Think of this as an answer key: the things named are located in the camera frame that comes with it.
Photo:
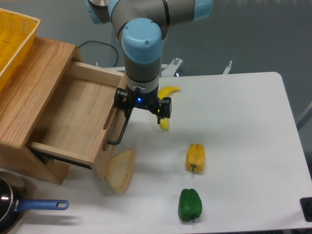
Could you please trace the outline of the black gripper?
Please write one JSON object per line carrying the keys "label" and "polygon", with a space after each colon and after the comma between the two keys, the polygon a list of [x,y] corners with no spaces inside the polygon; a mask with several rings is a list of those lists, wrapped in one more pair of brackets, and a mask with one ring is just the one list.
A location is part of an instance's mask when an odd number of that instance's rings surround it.
{"label": "black gripper", "polygon": [[129,118],[133,108],[148,110],[157,116],[157,124],[165,118],[170,118],[172,113],[172,99],[157,97],[158,88],[149,93],[135,93],[130,88],[127,92],[117,88],[114,94],[114,108],[121,110],[126,118]]}

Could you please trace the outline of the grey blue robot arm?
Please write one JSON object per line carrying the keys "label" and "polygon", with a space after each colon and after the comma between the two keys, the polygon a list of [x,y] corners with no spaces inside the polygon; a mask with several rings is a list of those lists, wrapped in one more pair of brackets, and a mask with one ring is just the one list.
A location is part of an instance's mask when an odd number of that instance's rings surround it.
{"label": "grey blue robot arm", "polygon": [[117,88],[114,107],[125,117],[145,109],[158,120],[170,118],[171,98],[159,98],[163,41],[169,28],[210,15],[212,0],[87,0],[94,23],[110,22],[122,48],[126,89]]}

